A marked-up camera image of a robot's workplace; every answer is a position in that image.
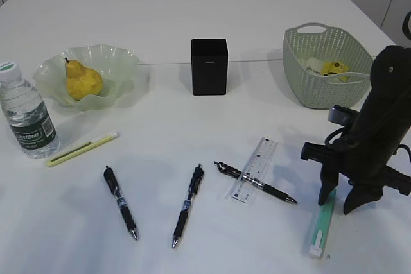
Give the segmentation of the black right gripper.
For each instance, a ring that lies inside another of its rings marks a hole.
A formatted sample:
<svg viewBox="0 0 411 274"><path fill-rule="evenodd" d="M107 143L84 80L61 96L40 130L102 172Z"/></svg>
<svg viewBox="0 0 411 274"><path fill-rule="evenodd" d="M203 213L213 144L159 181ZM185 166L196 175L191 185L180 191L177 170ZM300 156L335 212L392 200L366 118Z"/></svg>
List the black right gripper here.
<svg viewBox="0 0 411 274"><path fill-rule="evenodd" d="M318 204L336 188L339 174L350 179L344 214L378 201L383 187L410 194L410 177L386 164L410 129L410 49L387 46L372 63L371 91L351 126L331 133L323 144L305 142L303 160L322 164Z"/></svg>

